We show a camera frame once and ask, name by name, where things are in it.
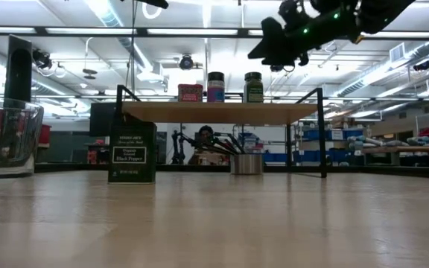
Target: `table surface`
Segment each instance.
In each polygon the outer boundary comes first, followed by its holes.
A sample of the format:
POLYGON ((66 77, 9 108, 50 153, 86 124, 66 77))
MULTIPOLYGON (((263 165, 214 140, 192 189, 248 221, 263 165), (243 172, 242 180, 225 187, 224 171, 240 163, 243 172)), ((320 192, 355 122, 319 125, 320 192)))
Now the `table surface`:
POLYGON ((415 153, 429 152, 429 146, 393 146, 393 147, 373 147, 362 149, 362 153, 415 153))
POLYGON ((122 111, 155 123, 292 124, 317 111, 316 104, 124 102, 122 111))
POLYGON ((0 267, 429 267, 429 179, 106 171, 0 179, 0 267))

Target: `jar lid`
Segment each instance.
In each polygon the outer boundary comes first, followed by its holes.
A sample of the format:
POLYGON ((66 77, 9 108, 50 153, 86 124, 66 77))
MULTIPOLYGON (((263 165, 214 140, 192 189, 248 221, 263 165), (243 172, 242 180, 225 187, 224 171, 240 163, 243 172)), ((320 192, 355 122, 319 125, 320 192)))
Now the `jar lid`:
POLYGON ((244 81, 248 81, 251 79, 262 80, 262 74, 257 71, 252 71, 244 75, 244 81))
POLYGON ((208 73, 208 81, 224 81, 224 73, 220 71, 212 71, 208 73))

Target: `wooden table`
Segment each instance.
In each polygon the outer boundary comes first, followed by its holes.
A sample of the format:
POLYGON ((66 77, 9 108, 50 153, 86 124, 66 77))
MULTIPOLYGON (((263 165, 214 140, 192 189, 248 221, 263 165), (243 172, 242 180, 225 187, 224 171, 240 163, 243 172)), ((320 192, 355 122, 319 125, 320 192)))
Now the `wooden table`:
POLYGON ((316 104, 123 102, 122 112, 156 123, 292 124, 317 111, 316 104))
POLYGON ((367 155, 372 153, 389 153, 391 164, 400 165, 400 153, 417 153, 425 152, 429 153, 429 146, 393 146, 393 147, 372 147, 362 149, 362 153, 365 155, 363 158, 365 165, 368 165, 367 155))

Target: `stainless steel container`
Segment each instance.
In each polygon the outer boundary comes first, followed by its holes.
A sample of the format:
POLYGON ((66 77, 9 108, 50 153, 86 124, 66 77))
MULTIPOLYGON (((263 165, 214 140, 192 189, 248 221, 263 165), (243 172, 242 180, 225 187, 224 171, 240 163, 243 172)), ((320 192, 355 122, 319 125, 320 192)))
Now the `stainless steel container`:
POLYGON ((262 154, 244 154, 230 157, 231 174, 259 175, 263 173, 262 154))

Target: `green jar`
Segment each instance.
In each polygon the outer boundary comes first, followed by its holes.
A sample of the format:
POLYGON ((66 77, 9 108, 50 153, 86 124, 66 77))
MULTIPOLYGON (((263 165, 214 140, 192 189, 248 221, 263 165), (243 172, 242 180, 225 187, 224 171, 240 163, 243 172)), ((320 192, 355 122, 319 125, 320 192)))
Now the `green jar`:
POLYGON ((244 75, 244 103, 263 103, 264 88, 262 85, 262 74, 256 71, 244 75))

